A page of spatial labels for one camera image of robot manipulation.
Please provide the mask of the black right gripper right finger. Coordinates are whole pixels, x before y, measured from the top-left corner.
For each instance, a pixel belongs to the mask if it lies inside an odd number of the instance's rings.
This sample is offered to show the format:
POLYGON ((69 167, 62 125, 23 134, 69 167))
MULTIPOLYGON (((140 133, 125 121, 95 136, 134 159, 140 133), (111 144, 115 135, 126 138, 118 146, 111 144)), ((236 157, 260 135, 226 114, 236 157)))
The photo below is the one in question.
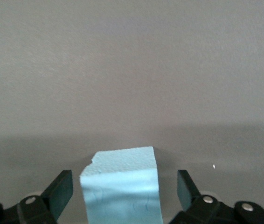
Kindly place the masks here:
POLYGON ((249 201, 229 207, 214 196, 203 195, 186 170, 177 171, 177 195, 182 211, 171 224, 264 224, 264 208, 249 201))

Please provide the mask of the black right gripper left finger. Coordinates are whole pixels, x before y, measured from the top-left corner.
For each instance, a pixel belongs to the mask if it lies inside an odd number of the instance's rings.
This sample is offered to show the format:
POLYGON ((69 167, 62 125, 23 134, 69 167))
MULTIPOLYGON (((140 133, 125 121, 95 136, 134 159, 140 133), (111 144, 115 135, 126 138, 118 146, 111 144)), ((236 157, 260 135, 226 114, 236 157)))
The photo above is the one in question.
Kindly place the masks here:
POLYGON ((63 170, 40 195, 7 209, 0 203, 0 224, 56 224, 72 195, 72 171, 63 170))

